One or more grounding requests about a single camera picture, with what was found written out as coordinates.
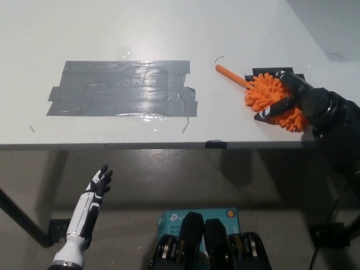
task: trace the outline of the white robotic hand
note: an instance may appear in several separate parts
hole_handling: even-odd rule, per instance
[[[53,265],[48,270],[81,270],[84,267],[84,252],[91,243],[102,197],[110,190],[113,171],[102,167],[92,178],[80,196],[66,233],[64,247],[56,253]]]

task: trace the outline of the orange handle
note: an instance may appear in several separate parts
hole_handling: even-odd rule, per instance
[[[249,82],[247,82],[245,79],[242,79],[242,77],[237,76],[235,73],[231,72],[223,66],[216,65],[215,69],[242,87],[248,88],[250,85]]]

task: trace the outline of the metal bracket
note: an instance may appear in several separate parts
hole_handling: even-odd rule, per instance
[[[343,222],[310,225],[310,237],[316,248],[344,248],[350,246]]]

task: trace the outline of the orange toy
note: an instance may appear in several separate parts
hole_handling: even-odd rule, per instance
[[[254,76],[254,81],[247,82],[245,79],[227,70],[225,67],[216,65],[215,69],[240,86],[247,88],[245,91],[245,105],[251,107],[258,113],[263,111],[267,106],[290,95],[280,80],[268,73],[265,75],[259,74],[259,76]],[[269,122],[278,124],[291,132],[301,132],[308,124],[306,117],[297,107],[287,110],[281,115],[270,118]]]

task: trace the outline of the orange spiky ball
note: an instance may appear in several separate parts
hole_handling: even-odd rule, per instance
[[[254,81],[249,82],[245,91],[245,105],[258,113],[289,95],[280,80],[268,73],[254,76],[253,79]],[[270,118],[269,122],[278,124],[291,132],[301,132],[308,124],[306,117],[297,107]]]

